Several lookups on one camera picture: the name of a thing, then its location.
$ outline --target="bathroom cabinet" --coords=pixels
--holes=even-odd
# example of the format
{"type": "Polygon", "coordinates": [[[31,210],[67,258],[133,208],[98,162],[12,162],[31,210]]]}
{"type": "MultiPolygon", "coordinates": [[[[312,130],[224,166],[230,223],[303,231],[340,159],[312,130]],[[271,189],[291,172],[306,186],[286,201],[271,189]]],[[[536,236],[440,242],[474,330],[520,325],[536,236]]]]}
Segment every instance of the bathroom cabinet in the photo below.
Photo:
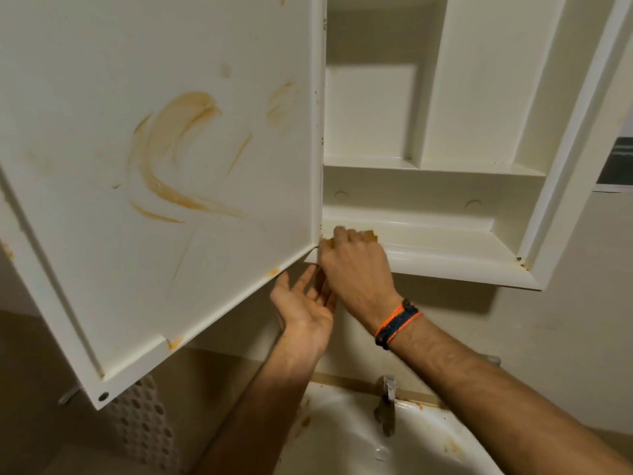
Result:
{"type": "Polygon", "coordinates": [[[0,238],[100,408],[338,225],[545,289],[632,0],[3,0],[0,238]]]}

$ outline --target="forearm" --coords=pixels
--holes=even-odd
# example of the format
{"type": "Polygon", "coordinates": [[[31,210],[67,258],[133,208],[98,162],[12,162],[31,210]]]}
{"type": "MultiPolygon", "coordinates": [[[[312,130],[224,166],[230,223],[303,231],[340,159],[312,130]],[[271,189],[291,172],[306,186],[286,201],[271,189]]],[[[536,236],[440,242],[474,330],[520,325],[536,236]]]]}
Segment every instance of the forearm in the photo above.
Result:
{"type": "Polygon", "coordinates": [[[631,468],[547,399],[425,317],[390,349],[435,391],[507,474],[624,474],[631,468]]]}
{"type": "Polygon", "coordinates": [[[284,333],[193,474],[273,473],[319,357],[302,336],[284,333]]]}

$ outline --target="white sink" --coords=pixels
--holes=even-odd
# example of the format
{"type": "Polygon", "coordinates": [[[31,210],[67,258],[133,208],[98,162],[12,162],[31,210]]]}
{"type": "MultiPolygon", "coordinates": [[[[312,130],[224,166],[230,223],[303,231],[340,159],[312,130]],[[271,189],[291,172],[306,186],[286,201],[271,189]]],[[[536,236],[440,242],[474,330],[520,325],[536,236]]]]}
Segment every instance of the white sink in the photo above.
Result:
{"type": "Polygon", "coordinates": [[[275,475],[502,475],[455,416],[398,402],[396,433],[378,432],[378,397],[310,383],[275,475]]]}

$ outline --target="cabinet door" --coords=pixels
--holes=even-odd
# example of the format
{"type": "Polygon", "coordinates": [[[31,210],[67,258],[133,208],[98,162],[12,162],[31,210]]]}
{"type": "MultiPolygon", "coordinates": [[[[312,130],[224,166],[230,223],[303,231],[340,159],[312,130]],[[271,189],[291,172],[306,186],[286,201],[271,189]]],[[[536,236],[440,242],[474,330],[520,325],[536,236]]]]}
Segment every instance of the cabinet door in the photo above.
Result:
{"type": "Polygon", "coordinates": [[[2,0],[0,237],[96,407],[317,243],[323,0],[2,0]]]}

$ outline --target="right hand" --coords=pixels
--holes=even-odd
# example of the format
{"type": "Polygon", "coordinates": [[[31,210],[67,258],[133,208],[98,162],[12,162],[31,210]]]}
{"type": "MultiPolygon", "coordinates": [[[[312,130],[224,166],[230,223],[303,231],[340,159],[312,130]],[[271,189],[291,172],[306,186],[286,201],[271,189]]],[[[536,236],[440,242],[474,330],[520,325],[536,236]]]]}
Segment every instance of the right hand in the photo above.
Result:
{"type": "Polygon", "coordinates": [[[344,227],[334,229],[335,248],[319,243],[318,262],[332,290],[371,335],[402,297],[394,287],[387,255],[378,242],[344,227]]]}

